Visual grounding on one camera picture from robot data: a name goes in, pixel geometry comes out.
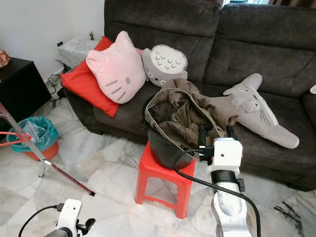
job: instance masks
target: plastic bag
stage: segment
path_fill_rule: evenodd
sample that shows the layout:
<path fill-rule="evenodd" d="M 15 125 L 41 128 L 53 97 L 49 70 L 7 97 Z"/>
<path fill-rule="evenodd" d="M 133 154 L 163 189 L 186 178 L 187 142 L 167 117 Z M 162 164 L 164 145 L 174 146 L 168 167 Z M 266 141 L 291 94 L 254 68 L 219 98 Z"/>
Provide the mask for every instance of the plastic bag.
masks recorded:
<path fill-rule="evenodd" d="M 52 146 L 59 134 L 53 123 L 43 116 L 29 117 L 18 123 L 24 132 L 32 137 L 32 141 L 40 151 L 44 151 Z M 7 142 L 18 140 L 15 135 L 7 135 Z M 11 148 L 16 152 L 31 152 L 31 149 L 25 143 L 17 143 L 11 145 Z"/>

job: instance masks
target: dark gray sofa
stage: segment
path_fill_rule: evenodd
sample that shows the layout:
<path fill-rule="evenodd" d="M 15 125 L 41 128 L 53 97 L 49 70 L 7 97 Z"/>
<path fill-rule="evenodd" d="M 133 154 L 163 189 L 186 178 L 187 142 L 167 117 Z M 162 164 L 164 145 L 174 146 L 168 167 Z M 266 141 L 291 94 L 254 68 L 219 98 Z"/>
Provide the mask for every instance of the dark gray sofa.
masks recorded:
<path fill-rule="evenodd" d="M 300 139 L 293 150 L 234 126 L 244 147 L 241 170 L 277 179 L 298 189 L 316 189 L 316 11 L 270 5 L 230 4 L 220 10 L 211 0 L 107 0 L 105 36 L 125 30 L 135 47 L 167 44 L 188 58 L 189 80 L 204 95 L 260 73 L 262 97 L 279 123 Z M 142 107 L 159 90 L 150 82 L 114 118 L 66 91 L 72 107 L 91 132 L 112 133 L 146 142 Z"/>

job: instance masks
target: sofa backrest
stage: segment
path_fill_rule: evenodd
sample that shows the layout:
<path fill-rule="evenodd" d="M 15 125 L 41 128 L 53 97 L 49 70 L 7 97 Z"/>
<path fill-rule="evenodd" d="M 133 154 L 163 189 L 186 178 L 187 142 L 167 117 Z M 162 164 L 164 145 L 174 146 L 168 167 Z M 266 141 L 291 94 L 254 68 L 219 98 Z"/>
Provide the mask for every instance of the sofa backrest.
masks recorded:
<path fill-rule="evenodd" d="M 298 98 L 316 84 L 316 10 L 223 7 L 203 83 L 232 86 L 252 73 L 260 91 Z"/>
<path fill-rule="evenodd" d="M 166 44 L 188 59 L 189 80 L 202 82 L 221 0 L 106 0 L 104 34 L 127 31 L 140 49 Z"/>

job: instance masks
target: red pillow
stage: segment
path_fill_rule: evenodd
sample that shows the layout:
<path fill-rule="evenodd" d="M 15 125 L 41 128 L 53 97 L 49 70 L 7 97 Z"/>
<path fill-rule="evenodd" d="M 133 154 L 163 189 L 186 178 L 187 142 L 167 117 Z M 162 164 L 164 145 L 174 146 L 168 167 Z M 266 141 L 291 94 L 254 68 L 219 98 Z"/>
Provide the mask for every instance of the red pillow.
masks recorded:
<path fill-rule="evenodd" d="M 102 37 L 95 50 L 102 51 L 110 47 L 113 42 Z M 71 92 L 103 110 L 107 115 L 114 117 L 119 104 L 113 102 L 101 91 L 98 82 L 88 68 L 85 60 L 73 72 L 61 75 L 62 84 Z"/>

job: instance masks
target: red stool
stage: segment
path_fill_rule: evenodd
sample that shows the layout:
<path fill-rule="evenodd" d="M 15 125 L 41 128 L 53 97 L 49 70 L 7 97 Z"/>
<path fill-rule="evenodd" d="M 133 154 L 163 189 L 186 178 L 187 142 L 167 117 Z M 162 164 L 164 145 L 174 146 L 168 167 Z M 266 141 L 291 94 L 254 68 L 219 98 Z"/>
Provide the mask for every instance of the red stool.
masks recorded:
<path fill-rule="evenodd" d="M 194 167 L 196 164 L 196 160 L 194 160 L 189 166 L 184 169 L 181 169 L 182 172 L 193 176 L 194 175 Z M 169 182 L 174 183 L 178 187 L 178 197 L 177 204 L 173 205 L 164 200 L 150 197 L 145 195 L 147 180 L 149 177 L 157 177 Z M 164 204 L 167 207 L 173 208 L 176 210 L 176 215 L 178 218 L 183 219 L 187 216 L 188 212 L 188 203 L 190 199 L 192 181 L 186 179 L 179 174 L 177 174 L 174 170 L 166 169 L 160 166 L 152 156 L 149 142 L 147 143 L 144 153 L 141 157 L 138 166 L 138 179 L 137 179 L 137 187 L 135 194 L 135 201 L 138 204 L 142 204 L 143 200 L 149 200 L 153 202 L 158 202 Z"/>

